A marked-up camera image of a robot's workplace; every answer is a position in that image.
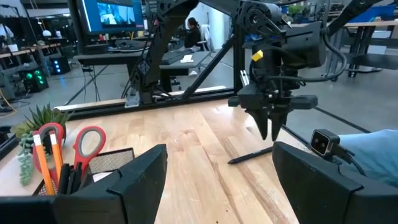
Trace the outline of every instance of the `camera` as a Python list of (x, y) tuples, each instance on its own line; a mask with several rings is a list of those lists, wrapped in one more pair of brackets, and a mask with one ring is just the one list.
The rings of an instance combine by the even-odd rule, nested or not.
[(314, 130), (311, 138), (310, 149), (320, 157), (329, 157), (334, 144), (339, 144), (340, 138), (326, 129)]

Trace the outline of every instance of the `gray floor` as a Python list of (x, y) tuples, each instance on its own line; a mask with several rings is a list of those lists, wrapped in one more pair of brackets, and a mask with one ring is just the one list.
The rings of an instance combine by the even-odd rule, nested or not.
[[(246, 68), (249, 67), (250, 51), (246, 52)], [(233, 86), (233, 50), (222, 59), (201, 87), (223, 85)], [(300, 71), (303, 77), (319, 77), (322, 68), (305, 69)], [(395, 71), (383, 70), (379, 73), (359, 74), (357, 78), (347, 78), (346, 73), (336, 83), (314, 83), (297, 90), (295, 95), (317, 95), (319, 107), (337, 116), (342, 117), (358, 126), (370, 131), (380, 129), (398, 129), (398, 101), (394, 90), (398, 85)], [(197, 76), (178, 77), (182, 89), (186, 89)], [(0, 124), (16, 124), (29, 117), (29, 107), (43, 106), (51, 103), (52, 106), (64, 105), (84, 83), (91, 77), (84, 78), (81, 69), (75, 68), (72, 72), (49, 78), (50, 88), (35, 93), (27, 101), (29, 106), (18, 108), (17, 114), (8, 118), (0, 118)], [(127, 68), (122, 65), (110, 65), (96, 78), (101, 100), (111, 100), (120, 97), (123, 86), (127, 81)], [(95, 86), (91, 83), (72, 104), (95, 101)], [(336, 134), (360, 133), (360, 131), (331, 118), (319, 111), (293, 111), (288, 118), (288, 127), (310, 139), (312, 131), (317, 128), (327, 128)]]

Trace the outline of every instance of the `computer screen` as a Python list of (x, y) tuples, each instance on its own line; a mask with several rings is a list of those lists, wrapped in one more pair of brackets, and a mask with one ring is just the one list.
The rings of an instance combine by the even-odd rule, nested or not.
[(88, 34), (144, 30), (141, 0), (81, 0)]

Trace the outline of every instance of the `light blue cloth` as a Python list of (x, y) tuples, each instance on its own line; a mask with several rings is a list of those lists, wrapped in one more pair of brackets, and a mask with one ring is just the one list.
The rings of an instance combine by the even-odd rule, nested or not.
[[(340, 144), (355, 153), (354, 160), (369, 178), (398, 187), (398, 131), (341, 135)], [(342, 165), (358, 171), (352, 164)]]

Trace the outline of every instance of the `green plant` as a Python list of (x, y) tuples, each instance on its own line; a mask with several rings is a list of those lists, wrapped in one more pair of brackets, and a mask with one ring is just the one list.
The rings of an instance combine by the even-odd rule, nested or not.
[(19, 182), (22, 186), (30, 184), (32, 180), (32, 174), (34, 170), (33, 165), (33, 155), (30, 153), (33, 147), (33, 131), (30, 133), (24, 133), (21, 136), (21, 141), (19, 141), (21, 149), (18, 152), (18, 161), (20, 164)]
[(296, 15), (303, 11), (304, 6), (301, 5), (290, 5), (289, 6), (289, 15)]
[(62, 113), (58, 109), (51, 109), (50, 104), (43, 106), (43, 109), (41, 110), (38, 106), (36, 106), (36, 112), (33, 112), (32, 109), (29, 110), (32, 118), (29, 119), (27, 116), (25, 116), (26, 121), (11, 128), (11, 131), (18, 139), (21, 139), (23, 134), (30, 133), (31, 131), (37, 131), (43, 125), (50, 122), (55, 122), (65, 126), (65, 123), (70, 118), (70, 115), (67, 113)]

